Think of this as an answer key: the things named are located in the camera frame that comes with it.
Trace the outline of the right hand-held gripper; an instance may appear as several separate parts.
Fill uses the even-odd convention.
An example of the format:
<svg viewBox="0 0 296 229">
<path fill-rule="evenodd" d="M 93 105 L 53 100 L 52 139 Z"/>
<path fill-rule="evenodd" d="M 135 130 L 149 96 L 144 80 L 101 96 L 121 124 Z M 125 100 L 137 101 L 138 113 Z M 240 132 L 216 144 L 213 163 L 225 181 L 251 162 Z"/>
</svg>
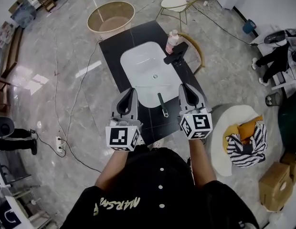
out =
<svg viewBox="0 0 296 229">
<path fill-rule="evenodd" d="M 212 132 L 211 113 L 201 92 L 185 83 L 179 86 L 179 126 L 187 139 L 205 139 Z"/>
</svg>

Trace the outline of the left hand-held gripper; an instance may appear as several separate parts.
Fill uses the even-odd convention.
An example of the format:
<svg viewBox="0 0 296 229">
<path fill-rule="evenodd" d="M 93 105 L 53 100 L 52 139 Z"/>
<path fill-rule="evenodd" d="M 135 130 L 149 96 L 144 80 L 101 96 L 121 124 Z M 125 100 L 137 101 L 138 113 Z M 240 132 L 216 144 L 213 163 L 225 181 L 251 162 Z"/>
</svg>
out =
<svg viewBox="0 0 296 229">
<path fill-rule="evenodd" d="M 116 111 L 106 126 L 106 145 L 115 151 L 134 151 L 142 123 L 138 120 L 138 95 L 134 88 L 121 93 Z"/>
</svg>

